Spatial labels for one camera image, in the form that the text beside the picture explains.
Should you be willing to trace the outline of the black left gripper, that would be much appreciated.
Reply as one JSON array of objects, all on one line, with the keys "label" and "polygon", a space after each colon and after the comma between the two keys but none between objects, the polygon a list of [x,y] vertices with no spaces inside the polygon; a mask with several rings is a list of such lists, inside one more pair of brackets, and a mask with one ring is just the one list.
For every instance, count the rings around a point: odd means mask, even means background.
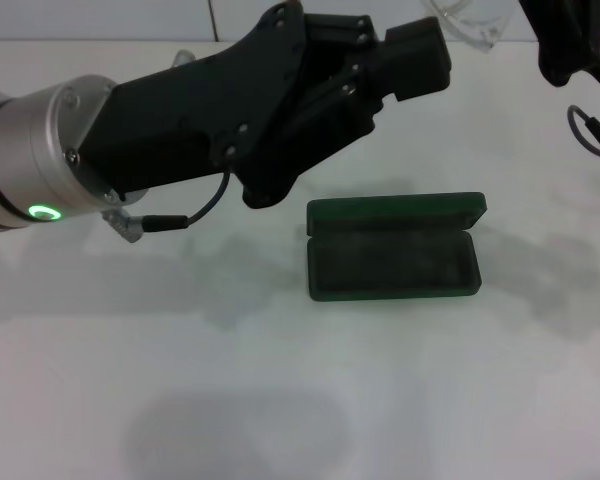
[{"label": "black left gripper", "polygon": [[233,46],[116,86],[79,148],[116,192],[234,173],[279,202],[310,167],[293,126],[307,32],[282,2]]}]

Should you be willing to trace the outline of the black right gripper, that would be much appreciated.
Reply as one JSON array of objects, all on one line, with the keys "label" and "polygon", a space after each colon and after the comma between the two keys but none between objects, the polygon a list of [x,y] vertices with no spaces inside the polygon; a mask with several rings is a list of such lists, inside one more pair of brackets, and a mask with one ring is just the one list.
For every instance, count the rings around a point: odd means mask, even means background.
[{"label": "black right gripper", "polygon": [[[578,72],[600,84],[600,0],[519,4],[552,86],[565,86]],[[370,134],[389,95],[404,101],[450,84],[451,60],[434,17],[388,29],[383,39],[369,15],[305,14],[304,25],[298,89],[276,133],[278,166],[315,166]]]}]

